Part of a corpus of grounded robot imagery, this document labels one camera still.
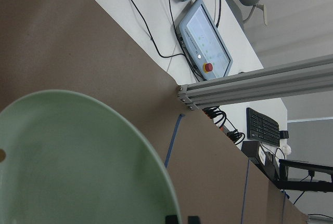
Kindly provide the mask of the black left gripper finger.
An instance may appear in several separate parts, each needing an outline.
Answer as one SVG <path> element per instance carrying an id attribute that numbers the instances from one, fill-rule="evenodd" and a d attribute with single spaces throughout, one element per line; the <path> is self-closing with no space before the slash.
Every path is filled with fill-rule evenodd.
<path id="1" fill-rule="evenodd" d="M 200 224 L 199 216 L 188 216 L 187 218 L 188 224 Z"/>

